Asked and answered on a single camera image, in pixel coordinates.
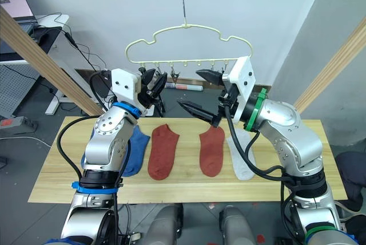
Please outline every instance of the wooden table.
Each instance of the wooden table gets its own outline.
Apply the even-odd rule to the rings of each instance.
[[[66,117],[61,128],[77,117]],[[95,119],[81,121],[72,126],[62,138],[63,150],[79,166],[80,158],[89,141]],[[346,193],[337,170],[320,120],[304,120],[323,143],[323,160],[327,181],[335,199],[346,199]],[[195,118],[141,118],[141,131],[151,136],[154,128],[168,124],[180,135],[173,169],[168,178],[156,181],[148,175],[151,140],[146,148],[142,169],[137,175],[124,178],[124,186],[118,192],[119,203],[171,203],[171,202],[218,202],[218,201],[279,201],[280,183],[254,176],[248,181],[235,177],[227,143],[224,143],[224,162],[216,177],[205,176],[199,165],[199,134],[209,125]],[[220,127],[225,137],[230,136],[226,120]],[[253,146],[257,166],[261,169],[279,164],[270,142],[260,136]],[[71,183],[77,176],[71,166],[59,154],[54,142],[43,164],[29,197],[35,203],[70,203],[75,190]]]

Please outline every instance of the clothes hanger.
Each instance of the clothes hanger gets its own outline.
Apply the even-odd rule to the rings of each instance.
[[[152,45],[152,44],[154,44],[154,43],[157,42],[156,36],[159,35],[160,33],[163,33],[163,32],[169,31],[169,30],[175,30],[175,29],[190,29],[190,28],[193,28],[193,27],[196,27],[196,28],[199,28],[199,29],[206,29],[206,30],[214,31],[214,32],[217,33],[218,39],[221,40],[221,41],[224,41],[224,42],[228,42],[230,39],[237,39],[237,40],[239,40],[241,42],[244,42],[250,48],[249,57],[252,56],[252,54],[253,54],[253,48],[252,48],[252,44],[248,40],[246,40],[244,38],[241,38],[241,37],[238,37],[238,36],[235,36],[235,35],[231,35],[231,36],[229,36],[228,38],[225,39],[225,38],[222,37],[221,32],[219,30],[213,28],[213,27],[210,27],[210,26],[202,26],[202,25],[193,25],[193,24],[187,23],[184,0],[182,0],[182,5],[183,5],[183,16],[184,16],[184,23],[183,23],[183,25],[166,27],[164,29],[161,29],[161,30],[158,30],[158,31],[154,32],[153,33],[153,40],[150,41],[150,42],[147,41],[147,40],[145,40],[145,39],[138,39],[138,40],[133,41],[130,44],[128,44],[127,47],[126,47],[126,49],[125,49],[125,55],[126,55],[126,58],[127,58],[127,60],[129,62],[135,63],[135,64],[142,64],[142,66],[145,66],[145,64],[151,63],[151,64],[157,65],[157,67],[159,66],[160,63],[169,63],[169,65],[173,68],[174,63],[183,63],[184,66],[187,66],[189,62],[196,62],[197,65],[200,66],[202,62],[211,62],[211,65],[213,66],[215,64],[215,62],[224,61],[225,67],[226,67],[229,61],[236,61],[238,59],[238,57],[236,57],[236,58],[214,58],[214,59],[211,58],[211,59],[193,59],[193,60],[157,60],[157,61],[149,61],[149,60],[147,60],[147,61],[134,61],[134,60],[132,60],[130,58],[129,49],[133,45],[136,45],[136,44],[138,44],[140,42],[144,42],[147,45]]]

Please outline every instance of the red object on floor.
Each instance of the red object on floor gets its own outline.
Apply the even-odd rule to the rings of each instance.
[[[264,235],[257,235],[257,243],[264,243],[265,238]]]
[[[218,175],[222,168],[224,157],[225,133],[220,127],[211,126],[208,131],[200,134],[200,168],[201,171],[210,177]]]
[[[9,126],[13,123],[13,119],[4,119],[0,121],[0,126]]]
[[[151,139],[148,173],[152,179],[163,180],[169,176],[173,168],[179,135],[165,124],[153,130]]]

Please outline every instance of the pegboard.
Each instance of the pegboard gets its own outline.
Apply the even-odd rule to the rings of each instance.
[[[37,79],[39,73],[30,65],[7,65],[26,76]],[[20,74],[0,65],[0,115],[6,118],[12,117],[15,109],[27,95],[35,80],[21,76]]]

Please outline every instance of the blue cloth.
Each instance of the blue cloth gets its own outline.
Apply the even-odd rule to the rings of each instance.
[[[130,158],[128,160],[126,169],[122,175],[123,177],[133,176],[141,170],[142,162],[144,161],[145,149],[146,149],[146,146],[148,145],[149,140],[150,140],[150,136],[143,134],[140,131],[139,126],[134,127],[132,137],[130,138],[130,142],[131,142]],[[85,160],[85,153],[83,154],[81,161],[80,161],[82,168],[84,166],[84,160]]]
[[[80,242],[72,241],[69,238],[50,239],[46,243],[44,243],[43,245],[51,244],[51,243],[56,243],[56,242],[61,242],[63,244],[71,244],[71,245],[85,245],[85,243],[80,243]]]

